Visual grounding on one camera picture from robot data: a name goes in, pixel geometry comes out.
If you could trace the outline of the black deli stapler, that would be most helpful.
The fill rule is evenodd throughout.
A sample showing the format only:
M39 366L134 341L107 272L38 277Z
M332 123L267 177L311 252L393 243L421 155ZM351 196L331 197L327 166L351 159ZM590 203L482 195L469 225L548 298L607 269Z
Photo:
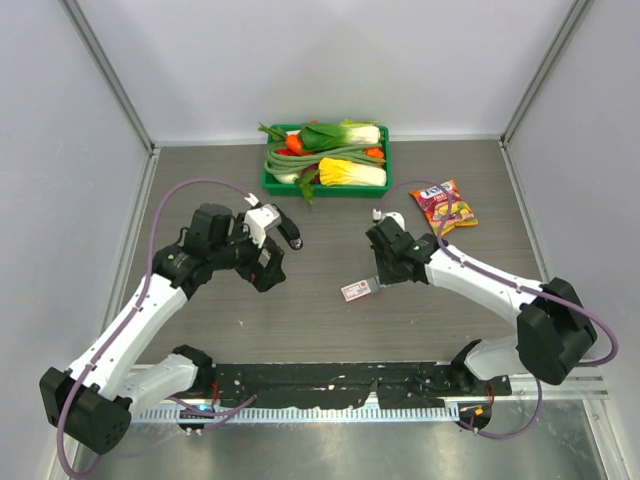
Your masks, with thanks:
M281 210L279 210L279 217L278 231L292 250L301 250L303 240L298 226Z

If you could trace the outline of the red white staple box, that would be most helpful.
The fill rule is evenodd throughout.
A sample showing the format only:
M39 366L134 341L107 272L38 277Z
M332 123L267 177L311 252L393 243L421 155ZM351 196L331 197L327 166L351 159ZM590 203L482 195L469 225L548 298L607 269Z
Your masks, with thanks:
M379 278L374 276L342 287L341 293L346 302L351 302L376 293L380 289Z

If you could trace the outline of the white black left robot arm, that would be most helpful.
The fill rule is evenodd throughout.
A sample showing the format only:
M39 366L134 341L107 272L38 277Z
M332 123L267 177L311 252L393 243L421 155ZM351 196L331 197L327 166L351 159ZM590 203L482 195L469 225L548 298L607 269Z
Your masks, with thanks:
M175 348L146 373L131 367L160 328L217 271L233 270L257 291L286 278L284 252L269 236L277 229L298 250L297 225L273 204L234 214L203 204L179 239L155 253L150 274L96 342L66 370L49 368L39 381L46 417L54 427L94 453L104 455L122 440L134 417L175 393L205 397L213 385L210 356Z

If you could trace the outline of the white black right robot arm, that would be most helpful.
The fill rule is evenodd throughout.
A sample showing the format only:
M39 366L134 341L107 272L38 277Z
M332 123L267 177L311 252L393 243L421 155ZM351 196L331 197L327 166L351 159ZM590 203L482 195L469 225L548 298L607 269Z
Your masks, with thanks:
M522 373L559 385L595 344L593 323L565 280L544 284L509 275L432 234L413 238L394 217L375 222L366 236L382 283L411 281L443 288L514 327L514 335L473 340L454 357L451 380L462 394L475 394L497 377Z

